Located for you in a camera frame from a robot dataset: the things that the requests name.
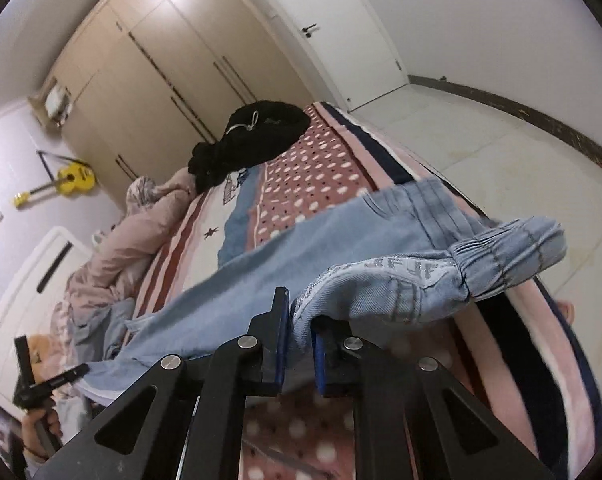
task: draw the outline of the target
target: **white door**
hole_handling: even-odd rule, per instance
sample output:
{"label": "white door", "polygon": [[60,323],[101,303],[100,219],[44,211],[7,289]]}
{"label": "white door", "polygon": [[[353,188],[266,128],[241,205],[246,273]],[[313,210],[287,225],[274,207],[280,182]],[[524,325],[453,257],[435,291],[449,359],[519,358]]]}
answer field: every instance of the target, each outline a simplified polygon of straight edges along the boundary
{"label": "white door", "polygon": [[347,102],[357,108],[405,84],[361,0],[274,0]]}

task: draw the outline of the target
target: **jeans pocket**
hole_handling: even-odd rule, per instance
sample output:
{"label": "jeans pocket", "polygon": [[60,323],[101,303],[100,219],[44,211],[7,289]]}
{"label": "jeans pocket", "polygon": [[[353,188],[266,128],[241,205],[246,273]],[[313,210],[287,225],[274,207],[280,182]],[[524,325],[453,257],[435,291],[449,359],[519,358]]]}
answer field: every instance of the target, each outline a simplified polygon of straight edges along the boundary
{"label": "jeans pocket", "polygon": [[386,187],[362,196],[363,202],[381,218],[389,220],[397,215],[409,214],[416,218],[414,205],[403,186]]}

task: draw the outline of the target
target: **human hand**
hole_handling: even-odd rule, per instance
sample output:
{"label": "human hand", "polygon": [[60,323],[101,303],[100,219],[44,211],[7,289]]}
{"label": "human hand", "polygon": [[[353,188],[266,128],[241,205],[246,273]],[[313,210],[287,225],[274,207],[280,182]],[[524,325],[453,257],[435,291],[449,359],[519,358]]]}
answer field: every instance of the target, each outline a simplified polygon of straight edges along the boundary
{"label": "human hand", "polygon": [[47,422],[50,433],[59,438],[63,436],[57,412],[55,410],[46,412],[44,409],[38,409],[30,410],[22,418],[22,439],[24,440],[24,448],[27,451],[37,458],[46,460],[49,456],[37,436],[37,430],[34,428],[35,423],[42,419]]}

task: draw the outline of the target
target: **white wall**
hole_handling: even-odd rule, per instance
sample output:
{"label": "white wall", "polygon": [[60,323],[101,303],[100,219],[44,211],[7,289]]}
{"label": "white wall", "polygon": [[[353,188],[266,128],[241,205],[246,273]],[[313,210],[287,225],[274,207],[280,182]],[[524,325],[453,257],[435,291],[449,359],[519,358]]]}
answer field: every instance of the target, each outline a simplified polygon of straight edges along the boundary
{"label": "white wall", "polygon": [[369,0],[410,74],[534,107],[602,145],[602,29],[582,0]]}
{"label": "white wall", "polygon": [[[86,246],[98,229],[109,230],[121,211],[102,191],[90,195],[52,196],[17,210],[12,197],[48,181],[36,150],[70,155],[60,137],[45,134],[25,102],[0,112],[0,298],[24,259],[54,226],[66,227]],[[50,161],[53,171],[59,163]]]}
{"label": "white wall", "polygon": [[0,106],[37,90],[99,0],[10,0],[0,15]]}

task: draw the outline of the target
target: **baseboard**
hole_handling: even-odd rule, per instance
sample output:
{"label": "baseboard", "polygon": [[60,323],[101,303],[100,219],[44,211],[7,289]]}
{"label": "baseboard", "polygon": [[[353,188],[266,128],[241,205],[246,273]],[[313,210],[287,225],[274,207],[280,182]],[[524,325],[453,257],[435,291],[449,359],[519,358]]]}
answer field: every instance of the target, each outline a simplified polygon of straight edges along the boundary
{"label": "baseboard", "polygon": [[557,139],[561,139],[572,148],[581,152],[589,160],[594,162],[597,166],[602,169],[602,146],[594,142],[594,140],[585,136],[581,132],[568,126],[561,121],[550,117],[534,108],[530,108],[527,105],[517,103],[505,97],[501,97],[485,90],[479,90],[470,86],[459,85],[457,83],[450,83],[450,81],[441,81],[431,77],[422,77],[418,75],[409,75],[408,79],[411,84],[427,86],[428,88],[434,88],[436,90],[443,90],[450,94],[456,94],[461,97],[466,97],[484,105],[488,105],[498,110],[507,112],[514,117],[523,119],[524,121],[533,124],[537,128],[541,128],[543,131],[555,136]]}
{"label": "baseboard", "polygon": [[15,110],[19,108],[28,106],[28,101],[25,97],[19,97],[13,101],[6,103],[5,105],[0,106],[0,118],[4,117],[8,114],[11,114]]}

